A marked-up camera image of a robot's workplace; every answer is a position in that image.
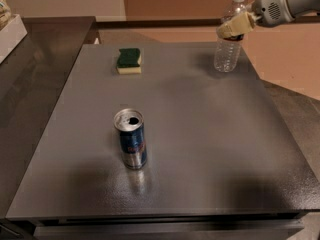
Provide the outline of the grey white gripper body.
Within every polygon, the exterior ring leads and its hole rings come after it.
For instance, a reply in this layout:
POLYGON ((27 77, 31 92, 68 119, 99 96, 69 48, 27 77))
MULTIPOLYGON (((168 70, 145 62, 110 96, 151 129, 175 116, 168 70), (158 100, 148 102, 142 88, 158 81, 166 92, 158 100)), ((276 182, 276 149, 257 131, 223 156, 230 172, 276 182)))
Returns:
POLYGON ((319 12, 320 0, 255 0, 251 11, 258 26, 275 27, 309 12, 319 12))

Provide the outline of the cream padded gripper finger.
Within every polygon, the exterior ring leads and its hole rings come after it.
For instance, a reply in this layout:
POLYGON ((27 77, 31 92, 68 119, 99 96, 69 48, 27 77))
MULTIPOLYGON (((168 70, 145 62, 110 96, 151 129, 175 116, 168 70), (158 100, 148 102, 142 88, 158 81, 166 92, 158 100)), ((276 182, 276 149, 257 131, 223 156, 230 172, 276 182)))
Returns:
POLYGON ((216 30, 217 36, 222 39, 229 39, 251 32, 260 16, 253 12, 242 12, 230 20, 222 23, 216 30))

